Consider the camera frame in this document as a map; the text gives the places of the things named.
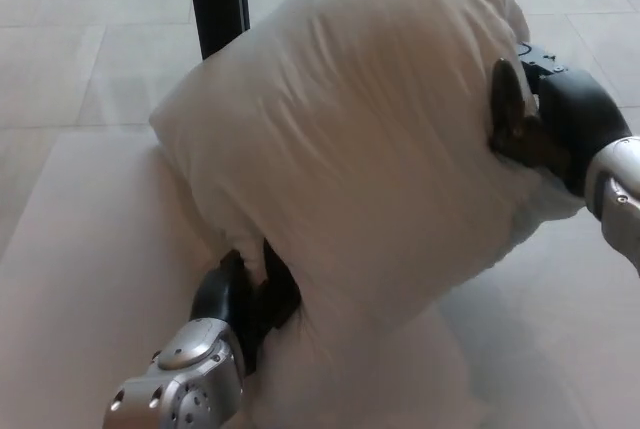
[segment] metal robot arm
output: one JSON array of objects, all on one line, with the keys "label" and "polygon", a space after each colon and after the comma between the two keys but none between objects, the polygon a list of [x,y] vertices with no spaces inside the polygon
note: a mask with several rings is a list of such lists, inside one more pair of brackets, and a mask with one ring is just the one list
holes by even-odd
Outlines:
[{"label": "metal robot arm", "polygon": [[615,141],[596,155],[585,199],[605,240],[640,272],[640,138]]},{"label": "metal robot arm", "polygon": [[591,75],[528,44],[519,55],[540,119],[571,156],[566,187],[585,198],[605,240],[640,271],[640,138]]},{"label": "metal robot arm", "polygon": [[257,290],[236,251],[205,276],[190,321],[146,374],[115,391],[103,429],[218,429],[238,412],[260,343],[300,304],[293,277],[266,241],[264,255],[268,281]]}]

